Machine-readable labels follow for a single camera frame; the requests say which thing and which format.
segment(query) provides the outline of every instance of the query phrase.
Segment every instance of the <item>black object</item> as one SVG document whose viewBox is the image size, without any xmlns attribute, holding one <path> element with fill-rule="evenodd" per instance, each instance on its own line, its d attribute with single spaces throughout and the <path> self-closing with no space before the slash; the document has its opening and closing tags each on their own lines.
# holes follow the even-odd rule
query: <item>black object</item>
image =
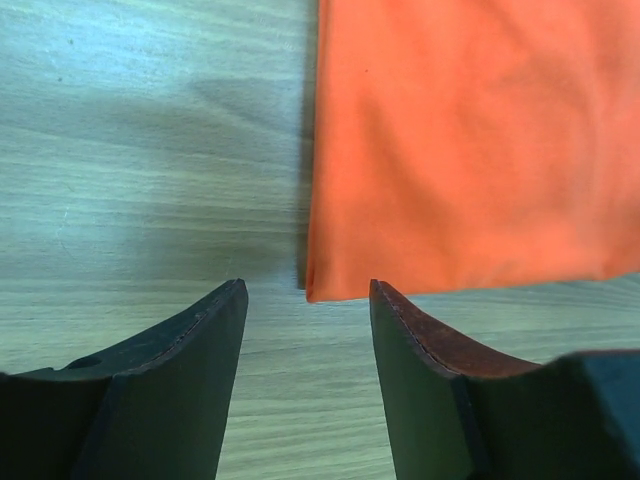
<svg viewBox="0 0 640 480">
<path fill-rule="evenodd" d="M 66 368 L 0 377 L 0 479 L 215 478 L 242 280 Z"/>
<path fill-rule="evenodd" d="M 384 282 L 373 341 L 399 480 L 640 478 L 640 351 L 537 365 L 425 314 Z"/>
</svg>

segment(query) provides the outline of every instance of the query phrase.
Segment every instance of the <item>wood grain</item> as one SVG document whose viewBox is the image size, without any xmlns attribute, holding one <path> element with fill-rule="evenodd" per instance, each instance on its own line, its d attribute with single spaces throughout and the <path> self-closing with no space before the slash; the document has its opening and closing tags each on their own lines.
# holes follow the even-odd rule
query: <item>wood grain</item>
<svg viewBox="0 0 640 480">
<path fill-rule="evenodd" d="M 297 288 L 316 26 L 304 0 L 0 5 L 0 369 L 61 367 L 240 276 L 219 478 L 393 478 L 367 302 Z M 415 300 L 543 361 L 640 345 L 639 287 Z"/>
</svg>

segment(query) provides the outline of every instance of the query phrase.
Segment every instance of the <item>cloth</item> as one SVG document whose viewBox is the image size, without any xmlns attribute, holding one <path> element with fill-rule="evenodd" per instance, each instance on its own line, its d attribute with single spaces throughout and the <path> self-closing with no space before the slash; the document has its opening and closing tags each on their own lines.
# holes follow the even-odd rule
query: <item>cloth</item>
<svg viewBox="0 0 640 480">
<path fill-rule="evenodd" d="M 319 0 L 309 301 L 640 270 L 638 0 Z"/>
</svg>

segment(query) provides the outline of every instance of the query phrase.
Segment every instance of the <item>folded cloth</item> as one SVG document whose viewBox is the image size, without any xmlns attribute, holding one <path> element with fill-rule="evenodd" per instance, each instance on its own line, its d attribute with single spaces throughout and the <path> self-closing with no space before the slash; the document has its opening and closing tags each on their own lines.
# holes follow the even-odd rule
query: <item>folded cloth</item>
<svg viewBox="0 0 640 480">
<path fill-rule="evenodd" d="M 640 270 L 638 0 L 319 0 L 307 298 Z"/>
</svg>

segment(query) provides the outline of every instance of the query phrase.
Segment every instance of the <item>tabletop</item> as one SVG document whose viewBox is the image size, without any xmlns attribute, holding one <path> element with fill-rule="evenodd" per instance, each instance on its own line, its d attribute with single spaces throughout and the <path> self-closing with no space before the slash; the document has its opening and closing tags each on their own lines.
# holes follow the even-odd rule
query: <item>tabletop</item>
<svg viewBox="0 0 640 480">
<path fill-rule="evenodd" d="M 311 0 L 0 5 L 1 370 L 62 367 L 241 277 L 218 478 L 393 478 L 367 302 L 300 289 L 316 29 Z M 640 345 L 637 276 L 413 299 L 529 360 Z"/>
</svg>

